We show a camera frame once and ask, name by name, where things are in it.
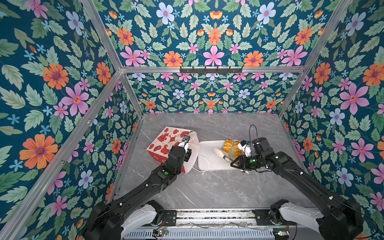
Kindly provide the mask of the long yellow fake bread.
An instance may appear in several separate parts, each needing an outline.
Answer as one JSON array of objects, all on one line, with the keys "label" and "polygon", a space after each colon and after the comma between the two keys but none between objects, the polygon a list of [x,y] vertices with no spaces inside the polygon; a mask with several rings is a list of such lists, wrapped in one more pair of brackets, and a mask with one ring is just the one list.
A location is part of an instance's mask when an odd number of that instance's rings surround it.
[{"label": "long yellow fake bread", "polygon": [[241,148],[239,148],[239,144],[240,142],[239,141],[235,141],[233,142],[233,155],[234,155],[234,160],[241,156],[243,154],[243,151]]}]

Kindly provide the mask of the golden croissant fake bread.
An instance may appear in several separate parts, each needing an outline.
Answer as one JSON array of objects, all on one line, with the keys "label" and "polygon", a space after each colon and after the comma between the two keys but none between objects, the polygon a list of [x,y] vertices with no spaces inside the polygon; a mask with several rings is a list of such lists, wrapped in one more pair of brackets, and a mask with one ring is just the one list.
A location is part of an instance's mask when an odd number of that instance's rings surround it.
[{"label": "golden croissant fake bread", "polygon": [[234,144],[233,140],[225,140],[222,150],[226,154],[230,155],[233,149],[233,144]]}]

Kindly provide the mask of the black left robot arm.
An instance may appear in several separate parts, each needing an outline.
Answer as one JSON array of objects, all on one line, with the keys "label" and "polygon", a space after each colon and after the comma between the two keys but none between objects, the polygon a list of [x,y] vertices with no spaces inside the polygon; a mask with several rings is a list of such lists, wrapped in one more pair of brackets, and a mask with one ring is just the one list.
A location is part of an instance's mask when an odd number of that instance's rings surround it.
[{"label": "black left robot arm", "polygon": [[187,147],[172,147],[166,162],[142,184],[117,200],[95,205],[80,235],[86,240],[122,240],[143,225],[157,225],[163,219],[164,208],[150,199],[177,179],[191,154]]}]

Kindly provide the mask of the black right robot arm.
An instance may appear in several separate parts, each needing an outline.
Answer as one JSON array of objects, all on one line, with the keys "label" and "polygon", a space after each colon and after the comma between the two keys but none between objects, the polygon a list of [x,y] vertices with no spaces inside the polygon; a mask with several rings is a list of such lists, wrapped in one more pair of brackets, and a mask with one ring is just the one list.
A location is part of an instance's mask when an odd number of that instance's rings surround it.
[{"label": "black right robot arm", "polygon": [[274,152],[266,138],[255,139],[250,144],[242,141],[239,149],[242,154],[235,159],[223,150],[214,149],[214,153],[242,172],[273,172],[291,183],[317,207],[311,210],[281,199],[270,207],[268,217],[273,224],[294,222],[318,232],[325,240],[354,240],[363,232],[363,214],[356,200],[346,200],[328,190],[286,153]]}]

